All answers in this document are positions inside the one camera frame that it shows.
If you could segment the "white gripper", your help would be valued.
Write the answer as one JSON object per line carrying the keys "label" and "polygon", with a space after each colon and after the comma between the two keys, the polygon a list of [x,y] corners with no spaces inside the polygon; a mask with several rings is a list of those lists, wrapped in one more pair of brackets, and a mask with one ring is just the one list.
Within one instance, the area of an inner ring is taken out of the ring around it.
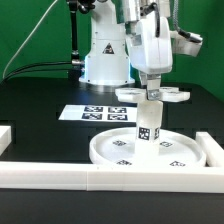
{"label": "white gripper", "polygon": [[126,36],[128,54],[131,65],[139,71],[141,87],[147,86],[149,100],[160,99],[160,75],[172,70],[173,54],[196,56],[202,42],[198,34],[186,32],[183,37],[171,31],[163,16],[156,19],[155,15],[147,15],[135,24],[135,33]]}

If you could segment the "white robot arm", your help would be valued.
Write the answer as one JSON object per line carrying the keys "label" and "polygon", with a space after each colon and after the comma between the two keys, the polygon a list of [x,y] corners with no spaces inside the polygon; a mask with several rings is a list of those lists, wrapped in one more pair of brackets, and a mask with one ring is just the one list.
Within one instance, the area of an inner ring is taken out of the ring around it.
{"label": "white robot arm", "polygon": [[83,83],[98,87],[132,84],[139,71],[150,101],[161,98],[161,76],[172,70],[174,53],[195,56],[203,38],[178,24],[179,0],[96,0],[91,16],[91,50]]}

